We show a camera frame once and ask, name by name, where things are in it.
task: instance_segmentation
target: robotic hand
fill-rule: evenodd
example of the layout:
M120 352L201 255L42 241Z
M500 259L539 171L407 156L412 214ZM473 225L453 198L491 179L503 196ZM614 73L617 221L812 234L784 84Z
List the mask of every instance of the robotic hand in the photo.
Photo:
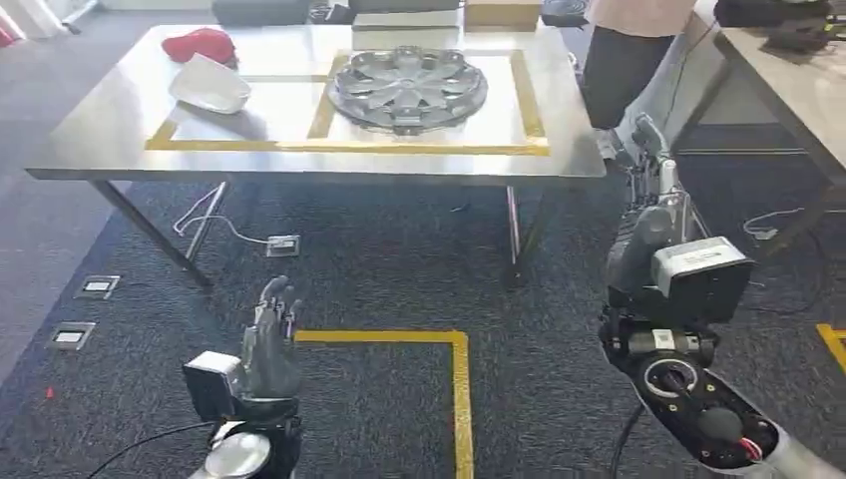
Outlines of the robotic hand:
M660 131L641 115L633 138L641 150L631 170L634 200L609 254L600 329L609 362L708 469L846 478L707 369L719 343L708 325L731 319L753 262L728 239L693 239L690 201Z
M302 301L288 283L280 276L264 287L241 358L206 351L183 367L197 414L218 421L211 452L190 479L293 477L302 427L292 347Z

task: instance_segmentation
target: desk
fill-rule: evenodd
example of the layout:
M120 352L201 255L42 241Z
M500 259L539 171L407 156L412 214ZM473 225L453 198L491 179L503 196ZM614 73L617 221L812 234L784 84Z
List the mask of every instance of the desk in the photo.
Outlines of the desk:
M811 228L824 215L827 205L844 198L846 47L832 46L810 59L801 59L762 51L765 41L765 34L754 29L723 28L716 34L714 44L726 62L677 138L698 124L725 86L729 73L735 71L749 82L825 175L830 185L787 228L766 243L762 254L767 256Z
M488 78L485 105L457 127L398 138L354 126L328 103L326 85L360 35L346 26L231 30L238 71L253 88L244 111L220 116L178 105L168 86L180 66L160 43L198 27L151 29L27 171L42 180L90 182L199 284L210 284L194 264L208 222L182 253L112 181L223 182L207 214L232 181L501 186L519 274L557 208L553 192L606 174L556 29L459 35L453 48ZM397 31L378 41L390 49L409 38L421 47L443 43L437 29ZM549 187L525 239L514 192L520 185Z

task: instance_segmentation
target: cable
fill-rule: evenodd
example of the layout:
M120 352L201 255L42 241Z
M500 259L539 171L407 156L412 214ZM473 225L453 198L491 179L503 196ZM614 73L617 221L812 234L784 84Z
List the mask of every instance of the cable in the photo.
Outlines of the cable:
M829 271L828 266L828 255L825 253L825 249L822 247L822 241L820 241L819 237L812 231L807 232L808 237L814 243L814 249L817 253L817 260L819 262L819 279L817 280L818 286L816 290L811 294L811 298L808 300L801 307L797 307L795 309L775 309L769 307L756 307L756 306L745 306L743 304L739 305L738 309L744 309L747 311L754 311L754 312L764 312L770 314L778 314L780 316L790 316L793 314L801 314L803 312L808 312L809 310L813 309L820 300L822 300L825 296L828 295L830 292L830 279L831 273Z
M684 66L687 65L687 57L689 57L690 54L693 53L693 50L695 50L696 47L698 47L699 44L702 43L702 40L704 40L705 37L707 37L708 34L711 33L711 30L713 30L713 27L715 25L716 19L711 22L711 24L708 26L708 29L705 30L705 33L703 33L701 36L699 36L699 38L696 39L695 42L693 42L693 46L688 48L687 51L684 52L684 57L681 59L681 67L678 69L678 76L675 78L675 86L672 88L672 97L669 101L669 108L666 110L666 116L663 118L663 127L665 129L666 123L669 121L669 116L672 114L672 109L675 108L675 99L678 97L678 86L681 85L681 78L684 76Z
M245 241L249 241L249 242L257 242L258 244L269 244L269 241L265 241L265 240L263 240L263 239L250 238L250 237L246 237L246 236L244 236L244 235L240 234L240 233L237 231L237 229L235 228L235 225L233 225L233 224L232 224L232 222L229 220L229 218L227 218L227 217L225 217L225 216L223 216L223 215L203 215L203 216L201 216L201 217L191 218L190 220L188 220L188 218L191 216L191 214L192 214L194 211L196 211L196 210L197 210L197 208L199 208L199 207L200 207L200 205L202 205L204 201L208 200L209 198L211 198L211 197L212 197L212 195L214 195L215 193L217 193L217 191L218 191L219 189L220 189L220 185L218 185L218 186L216 186L215 188L211 189L211 191L210 191L210 192L206 193L205 195L203 195L203 197L202 197L202 198L200 198L199 200L197 200L197 202L196 202L196 203L194 203L194 204L193 204L193 205L192 205L192 206L188 209L188 211L187 211L184 215L182 215L182 217L181 217L181 218L179 218L178 220L176 220L176 222L175 222L175 223L173 224L173 226L171 227L171 228L173 228L174 232L176 232L176 234L177 234L177 235L179 235L180 237L184 237L184 236L185 236L185 233L186 233L186 230L187 230L187 229L188 229L188 227L189 227L191 224L193 224L193 223L196 223L196 222L202 222L202 221L209 220L209 219L211 219L211 220L223 220L223 221L225 221L225 222L226 222L226 224L227 224L227 225L229 225L229 229L232 231L232 233L233 233L236 237L238 237L238 238L240 238L240 239L242 239L242 240L245 240Z
M208 216L203 216L203 217L191 218L183 226L183 229L180 231L180 236L183 237L185 235L185 229L188 226L190 226L192 223L201 222L205 219L223 220L227 225L229 225L229 229L232 230L232 234L235 235L236 237L242 239L242 240L250 241L250 242L257 242L258 244L270 244L270 241L265 241L264 239L255 239L255 238L245 237L244 235L238 233L237 230L235 229L235 225L232 224L232 222L229 220L229 218L221 216L221 215L208 215Z
M179 432L185 432L185 431L189 431L189 430L192 430L192 429L200 429L201 427L211 426L213 424L217 424L217 421L206 421L206 422L201 422L201 423L198 423L198 424L192 424L190 426L177 427L175 429L169 429L165 432L161 432L159 434L156 434L155 436L150 436L146 439L142 439L142 440L140 440L136 443L130 444L129 446L121 449L118 453L113 454L112 457L110 457L109 459L106 459L106 461L103 464L100 464L100 467L95 469L94 472L92 472L91 474L89 474L87 476L87 479L92 479L97 474L100 474L101 472L103 472L104 469L106 469L107 466L109 466L109 464L113 463L116 459L123 456L124 454L126 454L130 450L135 449L138 446L141 446L143 444L147 444L150 441L155 441L156 439L161 439L163 437L170 436L172 434L177 434Z
M220 185L217 185L217 186L216 186L216 187L214 187L214 188L213 188L210 192L208 192L208 193L206 193L205 195L203 195L203 197L202 197L202 198L200 198L199 200L197 200L197 202L196 202L196 203L194 203L194 205L193 205L193 206L191 206L190 208L188 208L188 211L187 211L184 215L182 215L182 217L181 217L181 218L179 218L179 219L178 219L178 220L174 223L174 225L173 225L171 228L173 228L173 229L174 229L174 232L176 232L176 233L177 233L177 235L179 235L179 236L181 236L181 237L183 237L183 236L185 235L185 228L186 228L186 226L185 226L185 225L183 225L183 227L182 227L182 228L180 228L180 225L181 225L181 224L182 224L185 220L187 220L187 219L191 216L191 213L193 213L193 212L194 212L197 208L199 208L199 207L200 207L200 205L202 205L202 204L203 204L203 202L204 202L205 200L208 200L209 198L211 198L211 197L212 197L212 195L214 195L215 193L217 193L217 191L218 191L218 190L220 190Z
M780 210L776 212L770 212L764 215L760 215L758 217L752 218L751 220L746 220L743 223L743 232L747 235L754 237L756 240L766 241L771 240L775 235L778 233L778 229L776 228L765 228L765 227L756 227L753 228L752 225L755 223L760 222L761 220L767 220L769 218L774 217L782 217L785 215L794 215L799 212L805 211L804 208L794 208L793 210ZM826 210L826 214L844 214L846 210Z
M761 449L755 441L749 439L748 437L741 437L739 444L743 446L743 449L746 449L746 452L749 453L749 459L752 462L758 462L764 457L764 451Z
M635 428L635 424L637 424L637 420L640 419L643 412L643 404L638 404L637 408L632 411L632 415L629 416L629 420L626 421L626 426L623 427L620 437L617 438L617 443L614 445L614 455L611 458L611 479L617 479L617 469L620 467L620 457L623 455L623 446L625 446L626 441L629 440L629 435L632 434L632 429Z

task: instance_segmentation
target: black pants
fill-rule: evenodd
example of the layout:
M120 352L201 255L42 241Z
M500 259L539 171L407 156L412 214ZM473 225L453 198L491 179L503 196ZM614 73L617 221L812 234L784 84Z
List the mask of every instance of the black pants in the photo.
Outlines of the black pants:
M635 37L596 27L582 77L591 125L609 130L649 84L674 37Z

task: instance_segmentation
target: yellow tape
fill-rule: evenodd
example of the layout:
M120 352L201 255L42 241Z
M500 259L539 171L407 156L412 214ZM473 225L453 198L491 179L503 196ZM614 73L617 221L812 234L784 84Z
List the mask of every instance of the yellow tape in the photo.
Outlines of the yellow tape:
M386 155L507 155L545 157L546 142L527 145L449 145L419 143L367 143L314 140L306 142L267 142L251 140L170 140L147 141L147 150L177 152L292 152L292 153L381 153Z
M834 358L840 363L843 373L846 374L846 347L843 346L841 339L846 331L835 331L828 324L817 324L817 331L819 331L822 340L825 341Z
M334 75L349 61L349 55L338 55L332 61L327 75L266 75L246 76L250 82L279 83L324 83L325 87L306 140L301 142L273 142L250 140L173 140L178 124L171 119L165 120L153 136L147 140L146 149L151 151L177 152L290 152L290 153L361 153L394 155L503 155L548 157L549 142L546 138L543 121L538 111L535 88L522 50L467 50L470 56L509 57L514 88L523 121L526 143L520 145L449 145L449 144L409 144L409 143L368 143L357 141L327 141L332 120L336 115L329 100L328 92Z
M329 136L329 129L332 126L332 119L335 117L335 107L329 100L329 89L332 88L331 79L349 61L349 55L338 55L332 61L329 68L329 78L326 79L320 101L317 102L317 110L314 111L314 118L311 119L311 127L308 129L307 138L326 138Z
M329 75L241 75L247 83L326 83Z
M461 331L299 330L297 342L429 342L452 344L455 477L473 479L473 415L470 404L470 353Z
M154 150L151 146L155 145L166 146L171 138L174 137L178 126L177 122L171 120L170 118L164 120L159 129L153 133L149 140L147 140L147 149Z
M520 105L520 116L523 117L523 131L526 138L546 137L544 123L538 113L535 87L532 86L532 76L526 66L526 55L523 50L515 50L511 54L511 74L514 76L514 89L517 92L517 102Z

